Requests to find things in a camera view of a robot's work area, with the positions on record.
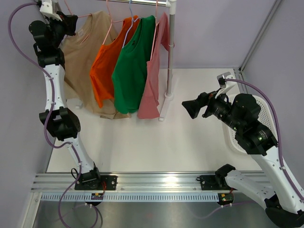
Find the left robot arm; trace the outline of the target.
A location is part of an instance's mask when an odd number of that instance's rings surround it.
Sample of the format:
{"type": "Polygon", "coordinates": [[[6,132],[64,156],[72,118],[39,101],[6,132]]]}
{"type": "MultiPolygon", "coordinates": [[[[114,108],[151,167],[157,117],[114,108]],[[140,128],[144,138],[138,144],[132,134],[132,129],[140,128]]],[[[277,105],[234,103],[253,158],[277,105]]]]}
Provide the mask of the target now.
{"type": "Polygon", "coordinates": [[[66,35],[74,36],[76,15],[65,15],[61,11],[46,15],[47,23],[33,21],[29,26],[35,44],[33,48],[42,68],[47,92],[45,111],[39,114],[44,125],[44,135],[50,134],[66,147],[74,159],[77,171],[77,190],[96,190],[102,185],[100,172],[89,157],[80,138],[81,125],[78,117],[68,108],[64,92],[65,57],[59,47],[66,35]]]}

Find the beige t shirt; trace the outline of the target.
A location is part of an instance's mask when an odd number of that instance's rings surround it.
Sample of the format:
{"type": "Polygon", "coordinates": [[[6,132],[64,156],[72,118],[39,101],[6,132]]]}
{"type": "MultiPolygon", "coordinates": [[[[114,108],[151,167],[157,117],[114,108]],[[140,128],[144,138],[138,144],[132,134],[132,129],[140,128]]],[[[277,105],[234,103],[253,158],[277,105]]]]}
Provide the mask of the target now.
{"type": "Polygon", "coordinates": [[[86,110],[101,118],[129,118],[129,114],[122,114],[116,110],[113,99],[106,99],[103,107],[99,107],[89,75],[102,43],[105,41],[106,44],[110,44],[118,36],[116,30],[110,28],[110,24],[110,17],[104,11],[89,14],[79,31],[63,41],[65,96],[66,99],[80,100],[86,110]]]}

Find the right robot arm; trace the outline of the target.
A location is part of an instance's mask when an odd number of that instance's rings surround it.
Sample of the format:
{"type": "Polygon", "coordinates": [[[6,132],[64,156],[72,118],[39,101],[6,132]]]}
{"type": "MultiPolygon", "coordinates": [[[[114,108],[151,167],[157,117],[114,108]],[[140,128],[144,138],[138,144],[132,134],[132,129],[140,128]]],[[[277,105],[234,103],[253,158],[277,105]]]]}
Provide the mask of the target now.
{"type": "Polygon", "coordinates": [[[261,107],[249,94],[238,94],[232,103],[225,94],[201,93],[196,99],[183,101],[182,106],[192,119],[205,107],[204,118],[214,115],[235,132],[235,139],[263,170],[271,183],[266,188],[246,178],[232,165],[215,172],[215,184],[225,189],[241,191],[259,204],[269,219],[280,228],[300,228],[304,224],[304,203],[288,183],[284,167],[279,162],[278,141],[272,131],[258,120],[261,107]]]}

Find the green t shirt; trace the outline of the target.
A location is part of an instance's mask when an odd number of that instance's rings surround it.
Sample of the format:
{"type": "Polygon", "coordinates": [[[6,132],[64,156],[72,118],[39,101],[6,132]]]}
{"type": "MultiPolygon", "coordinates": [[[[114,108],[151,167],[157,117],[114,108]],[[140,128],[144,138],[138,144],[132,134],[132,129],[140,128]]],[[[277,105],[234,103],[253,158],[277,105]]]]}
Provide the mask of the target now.
{"type": "Polygon", "coordinates": [[[142,18],[138,23],[132,38],[121,49],[112,74],[114,105],[122,114],[139,109],[147,79],[147,62],[152,51],[155,17],[142,18]]]}

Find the orange t shirt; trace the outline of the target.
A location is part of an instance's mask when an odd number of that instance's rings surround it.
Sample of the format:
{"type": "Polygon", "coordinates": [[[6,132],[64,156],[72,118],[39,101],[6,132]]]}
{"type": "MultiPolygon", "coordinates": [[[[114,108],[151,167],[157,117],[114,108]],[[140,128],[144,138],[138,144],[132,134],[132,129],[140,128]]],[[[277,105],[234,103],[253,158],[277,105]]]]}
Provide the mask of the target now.
{"type": "Polygon", "coordinates": [[[104,106],[104,100],[114,98],[112,74],[123,45],[126,45],[133,37],[139,22],[140,19],[137,16],[134,16],[134,22],[131,18],[125,18],[122,30],[117,37],[112,43],[102,45],[97,53],[89,76],[95,100],[100,108],[104,106]]]}

